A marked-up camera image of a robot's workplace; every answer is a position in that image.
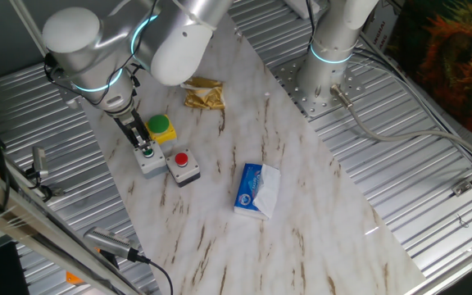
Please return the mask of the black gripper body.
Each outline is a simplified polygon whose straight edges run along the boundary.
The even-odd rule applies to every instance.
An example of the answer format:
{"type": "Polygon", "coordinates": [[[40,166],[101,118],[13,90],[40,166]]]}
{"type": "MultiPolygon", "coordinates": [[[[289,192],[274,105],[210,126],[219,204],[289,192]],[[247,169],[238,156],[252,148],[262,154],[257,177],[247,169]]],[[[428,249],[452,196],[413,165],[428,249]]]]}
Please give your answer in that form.
{"type": "Polygon", "coordinates": [[[127,135],[141,136],[143,134],[143,121],[136,111],[126,112],[115,118],[115,122],[127,135]]]}

